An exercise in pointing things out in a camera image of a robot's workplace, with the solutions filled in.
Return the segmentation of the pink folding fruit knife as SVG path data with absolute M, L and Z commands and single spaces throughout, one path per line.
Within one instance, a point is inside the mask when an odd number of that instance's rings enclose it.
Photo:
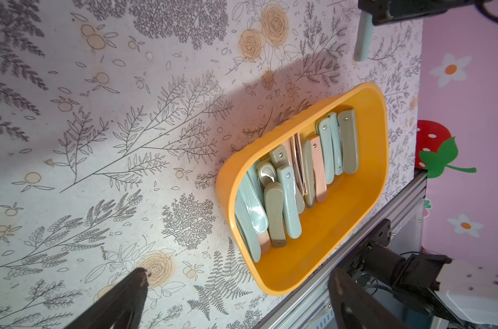
M 311 144 L 311 159 L 313 163 L 313 175 L 316 190 L 316 201 L 321 203 L 327 199 L 327 182 L 324 168 L 321 140 L 318 135 L 313 135 L 309 142 Z

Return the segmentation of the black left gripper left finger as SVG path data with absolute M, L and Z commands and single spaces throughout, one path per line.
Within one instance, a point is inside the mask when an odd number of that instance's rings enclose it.
M 136 268 L 68 328 L 138 328 L 148 294 L 148 272 Z

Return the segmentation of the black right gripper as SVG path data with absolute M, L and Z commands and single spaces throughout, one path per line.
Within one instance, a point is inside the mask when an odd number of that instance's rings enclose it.
M 442 15 L 475 3 L 474 0 L 358 0 L 357 6 L 372 16 L 374 26 L 380 26 Z

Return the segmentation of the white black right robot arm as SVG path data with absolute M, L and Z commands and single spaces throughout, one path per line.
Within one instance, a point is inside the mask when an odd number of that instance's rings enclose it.
M 364 25 L 424 19 L 415 166 L 424 249 L 397 281 L 452 322 L 498 326 L 498 1 L 360 1 Z

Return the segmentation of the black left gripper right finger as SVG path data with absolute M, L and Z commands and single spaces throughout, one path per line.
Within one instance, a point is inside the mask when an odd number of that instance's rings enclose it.
M 338 328 L 407 328 L 343 269 L 333 269 L 328 292 Z

